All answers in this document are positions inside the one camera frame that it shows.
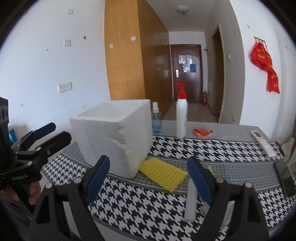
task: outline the orange snack package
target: orange snack package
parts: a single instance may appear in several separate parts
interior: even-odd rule
[[[205,137],[207,135],[210,135],[213,133],[212,130],[209,130],[209,129],[203,129],[203,128],[196,128],[193,131],[193,134],[198,136],[198,137]]]

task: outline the light switch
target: light switch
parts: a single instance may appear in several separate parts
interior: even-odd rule
[[[64,46],[65,46],[65,47],[69,47],[69,46],[71,46],[71,40],[69,40],[69,39],[65,39],[65,40],[64,40]]]
[[[73,14],[73,9],[67,9],[67,14]]]
[[[64,85],[64,84],[60,84],[60,85],[58,85],[58,86],[57,86],[57,91],[58,91],[59,93],[63,93],[63,92],[65,92],[65,85]]]
[[[72,90],[72,82],[65,83],[65,91]]]

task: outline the blue gripper pad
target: blue gripper pad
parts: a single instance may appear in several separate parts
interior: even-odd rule
[[[98,197],[98,193],[104,183],[104,180],[109,172],[109,169],[110,169],[109,157],[101,156],[97,164],[93,168],[87,171],[87,173],[90,171],[92,176],[90,177],[89,180],[87,180],[88,185],[86,186],[86,197],[84,200],[84,202],[87,205],[90,205],[90,203],[96,200],[96,198]]]
[[[200,170],[201,168],[204,168],[199,162],[197,162],[198,160],[195,157],[190,157],[187,160],[187,169],[201,199],[211,206],[213,203],[213,199],[211,197],[211,188],[202,174],[204,170]]]
[[[43,126],[40,129],[36,130],[33,133],[33,139],[39,140],[42,137],[48,135],[49,133],[52,133],[53,131],[55,131],[55,129],[56,129],[55,123],[51,122],[51,123],[47,124],[46,126]]]

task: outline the hand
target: hand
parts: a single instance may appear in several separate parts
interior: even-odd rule
[[[29,197],[29,203],[31,205],[35,205],[40,197],[41,194],[41,187],[39,182],[30,183],[29,192],[31,196]],[[3,198],[10,203],[16,203],[19,201],[19,197],[17,193],[11,188],[6,187],[1,191]]]

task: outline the styrofoam box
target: styrofoam box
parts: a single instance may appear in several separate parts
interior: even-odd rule
[[[69,119],[84,159],[110,158],[110,173],[133,178],[152,146],[150,100],[101,103]]]

